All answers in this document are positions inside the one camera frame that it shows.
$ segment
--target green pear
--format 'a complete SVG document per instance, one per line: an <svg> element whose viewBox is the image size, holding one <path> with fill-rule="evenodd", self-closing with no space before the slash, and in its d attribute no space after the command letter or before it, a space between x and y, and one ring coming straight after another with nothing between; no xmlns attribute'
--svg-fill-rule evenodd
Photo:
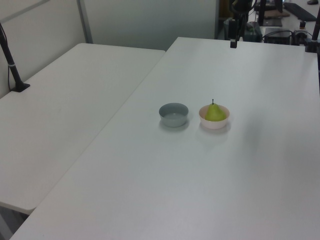
<svg viewBox="0 0 320 240"><path fill-rule="evenodd" d="M225 120L226 118L227 116L225 112L222 111L219 105L215 104L214 100L212 99L212 104L209 105L204 119L207 121L218 122Z"/></svg>

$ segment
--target cable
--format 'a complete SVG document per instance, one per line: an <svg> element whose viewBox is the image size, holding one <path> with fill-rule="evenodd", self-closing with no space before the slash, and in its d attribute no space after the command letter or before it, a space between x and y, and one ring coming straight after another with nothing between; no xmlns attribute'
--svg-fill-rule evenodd
<svg viewBox="0 0 320 240"><path fill-rule="evenodd" d="M231 4L231 10L232 12L234 12L235 14L248 14L252 9L255 8L256 4L257 4L257 0L254 0L254 4L253 6L248 10L248 11L237 11L235 10L235 5L238 3L238 0L234 1L232 4Z"/></svg>
<svg viewBox="0 0 320 240"><path fill-rule="evenodd" d="M294 32L293 32L293 31L290 31L290 30L272 31L272 32L269 32L269 33L267 33L266 35L264 35L264 36L262 37L262 39L264 39L265 37L268 37L268 36L274 35L274 34L278 34L278 33L285 33L285 32L290 32L291 34L294 34Z"/></svg>
<svg viewBox="0 0 320 240"><path fill-rule="evenodd" d="M1 22L0 22L0 29L1 29L1 32L3 33L3 35L4 35L5 43L8 45L7 35L6 35L6 32L5 32L4 28L1 25Z"/></svg>
<svg viewBox="0 0 320 240"><path fill-rule="evenodd" d="M8 88L9 88L9 92L11 92L11 88L10 88L10 67L8 66Z"/></svg>

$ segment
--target wall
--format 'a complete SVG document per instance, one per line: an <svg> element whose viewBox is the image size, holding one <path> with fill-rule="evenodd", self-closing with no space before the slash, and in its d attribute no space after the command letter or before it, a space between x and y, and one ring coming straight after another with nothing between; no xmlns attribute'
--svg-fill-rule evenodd
<svg viewBox="0 0 320 240"><path fill-rule="evenodd" d="M177 37L213 39L218 24L219 0L82 2L95 44L166 51Z"/></svg>
<svg viewBox="0 0 320 240"><path fill-rule="evenodd" d="M50 0L2 26L22 81L85 42L76 0ZM7 68L0 50L0 98L9 92Z"/></svg>

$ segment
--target white table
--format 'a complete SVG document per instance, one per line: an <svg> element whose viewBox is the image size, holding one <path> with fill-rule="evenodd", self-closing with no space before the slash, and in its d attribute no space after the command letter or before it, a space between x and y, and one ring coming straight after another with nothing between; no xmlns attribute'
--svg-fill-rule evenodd
<svg viewBox="0 0 320 240"><path fill-rule="evenodd" d="M0 99L0 206L30 214L163 55L79 44Z"/></svg>
<svg viewBox="0 0 320 240"><path fill-rule="evenodd" d="M318 15L318 11L319 11L319 4L316 5L308 5L307 4L308 0L286 0L285 2L287 3L296 3L298 4L300 7L302 7L303 9L305 9L306 11L308 11L309 13L311 13L312 15L314 15L315 17L317 17ZM276 26L262 26L261 27L261 32L263 35L265 35L265 31L266 28L284 28L284 29L289 29L291 31L297 30L299 29L300 26L300 22L301 20L299 20L293 13L287 11L285 8L283 8L283 10L285 12L288 12L290 14L290 16L288 17L283 17L281 19L282 22L282 27L276 27ZM250 16L249 16L249 20L248 22L254 22L255 21L255 12L253 12ZM310 33L313 34L314 32L314 28L315 28L315 21L307 21L305 24L306 30Z"/></svg>
<svg viewBox="0 0 320 240"><path fill-rule="evenodd" d="M317 56L229 46L178 38L12 240L318 239ZM200 125L212 98L220 130ZM170 102L185 126L159 122Z"/></svg>

